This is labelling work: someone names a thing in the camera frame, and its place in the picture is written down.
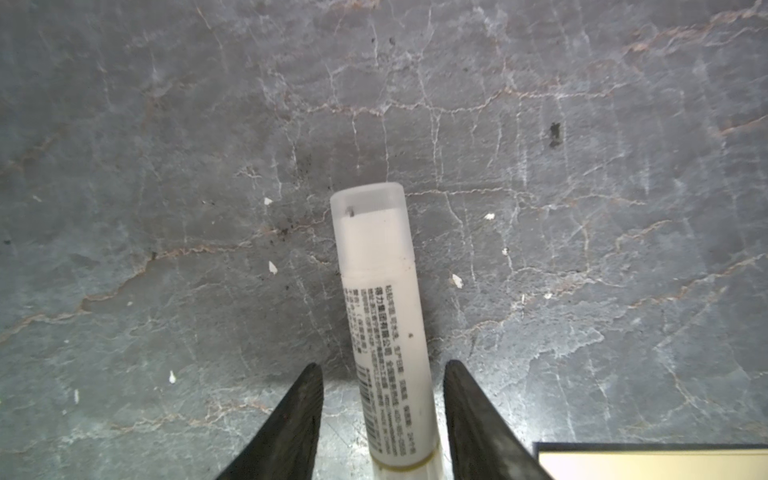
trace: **yellow object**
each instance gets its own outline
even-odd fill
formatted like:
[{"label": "yellow object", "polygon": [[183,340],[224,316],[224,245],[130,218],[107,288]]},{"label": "yellow object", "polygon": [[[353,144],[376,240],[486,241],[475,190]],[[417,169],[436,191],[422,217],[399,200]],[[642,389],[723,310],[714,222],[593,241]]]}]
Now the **yellow object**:
[{"label": "yellow object", "polygon": [[768,449],[539,452],[554,480],[766,480]]}]

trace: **yellow ring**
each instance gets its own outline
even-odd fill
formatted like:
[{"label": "yellow ring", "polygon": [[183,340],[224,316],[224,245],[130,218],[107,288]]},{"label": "yellow ring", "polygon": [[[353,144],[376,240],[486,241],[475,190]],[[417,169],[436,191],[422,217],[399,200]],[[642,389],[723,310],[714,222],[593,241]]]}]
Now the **yellow ring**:
[{"label": "yellow ring", "polygon": [[419,462],[413,463],[411,465],[405,465],[403,467],[395,467],[393,465],[383,464],[379,460],[376,460],[376,458],[373,455],[371,455],[371,459],[373,460],[373,463],[377,464],[380,468],[384,470],[389,470],[390,472],[399,472],[399,473],[412,472],[413,470],[416,470],[417,468],[421,468],[424,465],[430,463],[431,460],[435,458],[435,452],[437,452],[439,447],[440,447],[440,444],[438,443],[435,449],[432,450],[432,452],[429,455],[427,455],[426,458],[424,458]]}]

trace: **product label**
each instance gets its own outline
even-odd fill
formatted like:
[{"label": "product label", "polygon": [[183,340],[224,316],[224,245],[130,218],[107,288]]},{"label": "product label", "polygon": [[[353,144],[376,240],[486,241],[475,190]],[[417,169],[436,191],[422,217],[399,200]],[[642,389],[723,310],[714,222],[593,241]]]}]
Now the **product label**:
[{"label": "product label", "polygon": [[[422,340],[425,367],[414,366],[422,371],[410,372],[403,361],[407,345],[401,338],[396,290],[391,284],[345,288],[344,295],[370,450],[378,453],[375,456],[380,460],[395,458],[398,460],[395,463],[400,465],[417,462],[435,448],[434,440],[429,438],[434,423],[434,403],[425,343]],[[429,398],[417,400],[430,402],[421,408],[426,425],[414,425],[414,406],[409,398],[409,387],[414,379],[422,384],[427,382]],[[417,431],[420,427],[426,435]]]}]

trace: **glue stick cap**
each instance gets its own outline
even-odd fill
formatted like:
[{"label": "glue stick cap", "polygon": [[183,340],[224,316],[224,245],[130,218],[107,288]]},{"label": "glue stick cap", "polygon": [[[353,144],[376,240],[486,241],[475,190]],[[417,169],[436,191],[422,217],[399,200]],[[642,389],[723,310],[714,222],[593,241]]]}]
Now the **glue stick cap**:
[{"label": "glue stick cap", "polygon": [[402,185],[388,182],[336,192],[331,215],[342,275],[414,262]]}]

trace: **glue stick body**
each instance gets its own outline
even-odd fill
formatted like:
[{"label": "glue stick body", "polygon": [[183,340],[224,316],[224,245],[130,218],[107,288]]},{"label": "glue stick body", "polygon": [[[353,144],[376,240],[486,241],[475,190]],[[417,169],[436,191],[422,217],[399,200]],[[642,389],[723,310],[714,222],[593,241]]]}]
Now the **glue stick body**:
[{"label": "glue stick body", "polygon": [[356,375],[377,478],[443,478],[432,376],[402,186],[331,197]]}]

